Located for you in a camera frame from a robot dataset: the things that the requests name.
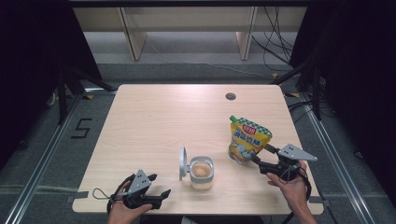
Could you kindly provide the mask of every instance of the snack pouch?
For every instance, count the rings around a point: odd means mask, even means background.
[[[234,116],[230,116],[230,120],[232,138],[228,154],[238,164],[250,161],[251,150],[259,153],[272,138],[268,129],[255,122],[244,118],[237,119]]]

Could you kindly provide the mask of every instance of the wire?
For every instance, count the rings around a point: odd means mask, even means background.
[[[102,194],[105,195],[105,198],[98,198],[98,197],[96,197],[96,196],[95,196],[95,192],[96,192],[97,190],[101,191]],[[93,192],[92,192],[92,197],[93,197],[94,199],[97,199],[97,200],[108,200],[108,199],[110,199],[110,197],[108,197],[108,196],[107,196],[101,189],[99,189],[99,188],[96,188],[96,189],[93,190]]]
[[[274,55],[275,57],[277,57],[280,61],[282,61],[283,63],[288,63],[288,61],[284,60],[283,58],[281,58],[279,55],[275,54],[273,51],[271,51],[270,49],[266,48],[265,46],[263,46],[259,41],[256,40],[256,38],[254,36],[251,37],[260,47],[262,47],[262,49],[268,51],[269,53],[271,53],[272,55]]]
[[[304,115],[308,114],[309,112],[311,112],[313,109],[309,109],[308,111],[305,111],[299,118],[297,118],[297,120],[295,120],[293,123],[297,123],[297,121],[299,121]]]
[[[269,37],[269,38],[267,37],[267,38],[268,38],[267,45],[268,45],[269,40],[271,39],[273,33],[276,33],[276,35],[277,35],[277,37],[279,38],[279,41],[280,41],[280,43],[281,43],[283,52],[285,53],[285,57],[287,58],[287,60],[289,60],[290,54],[285,50],[286,46],[285,46],[284,43],[283,43],[283,41],[285,41],[285,40],[283,39],[283,37],[282,37],[281,34],[280,34],[279,19],[278,19],[278,16],[279,16],[279,7],[275,7],[275,10],[276,10],[276,20],[275,20],[275,22],[273,22],[273,21],[271,20],[271,17],[270,17],[270,15],[269,15],[269,13],[268,13],[266,7],[264,7],[264,10],[265,10],[265,13],[266,13],[266,15],[267,15],[268,20],[269,20],[270,23],[271,23],[271,26],[273,27],[273,30],[272,30],[272,32],[271,32],[270,37]]]
[[[320,198],[322,199],[323,202],[327,201],[326,198],[323,196],[322,192],[320,191],[320,189],[317,187],[318,189],[318,193]],[[338,224],[337,219],[335,219],[334,213],[332,212],[332,209],[330,208],[330,206],[325,206],[326,209],[329,211],[330,217],[332,217],[332,221],[334,222],[334,224]]]
[[[146,42],[148,43],[148,45],[149,45],[152,49],[154,49],[157,53],[159,53],[159,54],[161,55],[161,57],[163,58],[164,61],[166,61],[166,62],[168,62],[168,63],[204,64],[204,65],[208,65],[208,66],[212,66],[212,67],[216,67],[216,68],[229,69],[229,70],[232,70],[232,71],[235,71],[235,72],[238,72],[238,73],[243,73],[243,74],[248,74],[248,75],[256,75],[256,76],[259,76],[259,77],[265,77],[265,78],[267,78],[267,79],[273,79],[272,77],[268,77],[268,76],[263,75],[263,74],[260,74],[260,73],[253,73],[253,72],[241,71],[241,70],[234,69],[234,68],[231,68],[231,67],[215,65],[215,64],[213,64],[213,63],[171,62],[171,61],[166,60],[166,59],[163,57],[163,54],[162,54],[159,50],[155,49],[155,48],[149,43],[148,40],[146,40]]]

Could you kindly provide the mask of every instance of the black cable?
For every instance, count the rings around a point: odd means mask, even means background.
[[[290,60],[290,54],[289,54],[289,52],[286,50],[286,46],[283,44],[283,38],[282,38],[282,36],[280,35],[280,28],[279,28],[279,18],[278,18],[278,16],[279,16],[279,7],[275,7],[275,12],[276,12],[276,22],[275,22],[275,26],[277,27],[277,30],[276,30],[276,35],[277,35],[277,37],[279,38],[279,41],[280,41],[280,43],[281,43],[281,45],[282,45],[282,49],[283,49],[283,53],[285,53],[285,57],[288,59],[288,61]]]
[[[323,196],[323,194],[319,189],[318,189],[318,193],[322,201],[325,202],[326,198]],[[334,224],[338,224],[337,219],[335,219],[334,213],[332,212],[332,209],[329,206],[325,206],[325,207],[329,211],[330,217],[332,217],[332,221],[334,222]]]
[[[263,32],[263,34],[265,35],[265,37],[267,38],[267,40],[268,40],[271,44],[273,44],[274,46],[276,46],[276,47],[278,47],[278,48],[283,49],[282,46],[280,46],[280,45],[278,45],[277,43],[275,43],[274,41],[272,41],[272,40],[270,39],[270,37],[268,37],[268,35],[267,35],[265,32]]]
[[[266,7],[264,7],[264,10],[265,10],[265,13],[266,13],[266,15],[267,15],[268,20],[269,20],[270,23],[271,23],[271,26],[273,27],[273,30],[272,30],[272,32],[271,32],[270,37],[269,37],[269,38],[267,37],[267,38],[268,38],[268,39],[271,39],[273,33],[275,32],[276,35],[277,35],[277,37],[278,37],[279,40],[280,40],[280,43],[281,43],[281,45],[282,45],[283,52],[285,53],[285,57],[287,58],[287,60],[289,60],[289,57],[288,57],[289,53],[288,53],[287,51],[285,51],[286,46],[283,44],[284,39],[283,39],[283,37],[280,35],[279,19],[278,19],[279,7],[276,7],[276,20],[275,20],[275,22],[273,22],[273,21],[271,20],[271,17],[270,17],[270,15],[268,14],[268,11],[267,11],[267,8],[266,8]]]
[[[282,57],[280,57],[279,55],[277,55],[275,52],[271,51],[270,49],[266,48],[265,46],[263,46],[259,41],[256,40],[256,38],[254,36],[252,36],[252,39],[264,50],[268,51],[269,53],[271,53],[272,55],[274,55],[275,57],[277,57],[280,61],[282,61],[283,63],[289,63],[288,61],[286,61],[285,59],[283,59]]]
[[[294,124],[297,123],[297,121],[299,121],[304,115],[308,114],[308,113],[311,112],[311,111],[312,111],[312,109],[306,111],[306,112],[303,113],[299,118],[297,118],[297,120],[295,120],[293,123],[294,123]]]

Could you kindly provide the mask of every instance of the hand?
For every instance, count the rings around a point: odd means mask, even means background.
[[[303,161],[300,161],[300,165],[303,170],[306,170],[306,165]],[[269,185],[279,187],[280,191],[282,191],[288,202],[289,209],[297,216],[300,223],[317,223],[306,204],[306,185],[302,177],[297,175],[295,179],[287,184],[282,183],[277,175],[267,173],[267,177],[270,179],[268,181]]]
[[[124,189],[131,183],[131,181],[126,182],[120,192],[123,192]],[[136,209],[127,208],[123,201],[115,201],[113,206],[111,207],[110,214],[108,215],[108,224],[130,224],[137,217],[146,213],[148,210],[152,208],[152,204],[143,204],[142,206]]]

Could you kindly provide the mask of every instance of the open lid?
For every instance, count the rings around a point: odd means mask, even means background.
[[[190,171],[190,166],[187,165],[187,152],[186,148],[181,147],[179,150],[179,180],[186,176],[187,172]]]

